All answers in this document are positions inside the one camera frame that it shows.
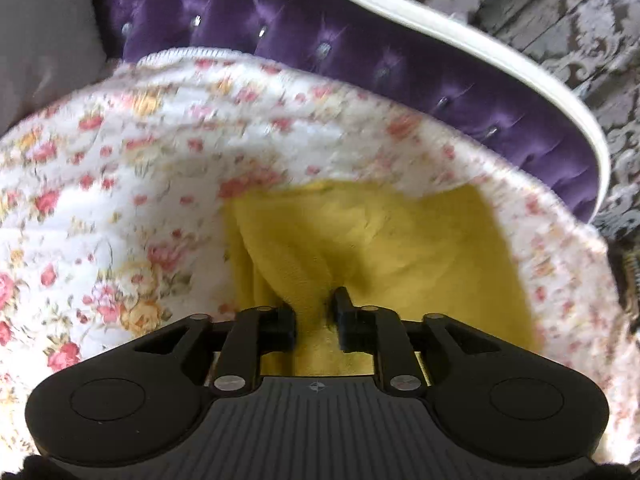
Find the mustard yellow knit sweater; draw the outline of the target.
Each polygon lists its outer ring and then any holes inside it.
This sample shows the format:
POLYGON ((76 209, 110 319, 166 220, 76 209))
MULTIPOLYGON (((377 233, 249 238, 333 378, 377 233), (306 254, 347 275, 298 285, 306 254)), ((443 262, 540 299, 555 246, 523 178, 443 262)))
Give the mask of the mustard yellow knit sweater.
POLYGON ((511 248, 484 198, 465 185, 410 197, 363 182, 252 188, 224 204, 240 310, 290 306, 297 341, 262 359, 269 375, 367 375, 344 353, 329 312, 344 288, 358 306, 408 321, 439 312, 537 350, 532 312, 511 248))

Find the striped folded clothes pile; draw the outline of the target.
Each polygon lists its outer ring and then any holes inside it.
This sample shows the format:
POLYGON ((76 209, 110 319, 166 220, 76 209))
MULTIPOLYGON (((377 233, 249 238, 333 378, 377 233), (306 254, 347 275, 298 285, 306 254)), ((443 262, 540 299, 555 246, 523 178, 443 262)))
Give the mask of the striped folded clothes pile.
POLYGON ((639 244, 625 242, 620 248, 624 310, 630 317, 630 332, 639 335, 639 244))

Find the floral quilted bedspread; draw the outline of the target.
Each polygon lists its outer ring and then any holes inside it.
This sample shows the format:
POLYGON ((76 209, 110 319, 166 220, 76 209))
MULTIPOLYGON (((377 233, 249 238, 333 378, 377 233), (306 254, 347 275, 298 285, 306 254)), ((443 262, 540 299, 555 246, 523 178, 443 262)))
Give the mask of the floral quilted bedspread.
POLYGON ((419 275, 444 310, 591 377, 601 460, 639 457, 639 346, 604 240, 547 185, 432 116, 344 82, 217 49, 120 66, 1 141, 1 467, 35 452, 44 378, 204 311, 227 321, 224 208, 347 183, 427 200, 419 275))

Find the purple tufted white-framed headboard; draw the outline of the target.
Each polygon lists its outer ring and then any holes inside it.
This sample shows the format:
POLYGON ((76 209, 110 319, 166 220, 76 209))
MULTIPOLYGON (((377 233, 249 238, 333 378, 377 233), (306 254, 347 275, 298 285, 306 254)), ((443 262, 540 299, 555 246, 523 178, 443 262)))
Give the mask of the purple tufted white-framed headboard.
POLYGON ((600 208, 603 132, 569 88, 491 36, 410 0, 92 0, 106 53, 241 51, 430 114, 551 188, 574 216, 600 208))

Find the grey satin pillow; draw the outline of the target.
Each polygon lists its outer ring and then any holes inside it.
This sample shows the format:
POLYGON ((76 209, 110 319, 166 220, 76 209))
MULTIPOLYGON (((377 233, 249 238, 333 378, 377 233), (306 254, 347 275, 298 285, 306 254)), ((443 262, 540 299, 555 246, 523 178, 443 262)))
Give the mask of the grey satin pillow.
POLYGON ((106 60, 92 0, 1 0, 1 131, 96 82, 106 60))

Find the brown silver damask curtain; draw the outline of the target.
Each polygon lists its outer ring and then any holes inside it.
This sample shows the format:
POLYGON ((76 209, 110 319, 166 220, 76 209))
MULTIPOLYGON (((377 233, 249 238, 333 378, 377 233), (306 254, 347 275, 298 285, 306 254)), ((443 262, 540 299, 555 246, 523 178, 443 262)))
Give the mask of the brown silver damask curtain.
POLYGON ((639 236, 639 0, 414 0, 527 55, 592 110, 612 159, 596 225, 639 236))

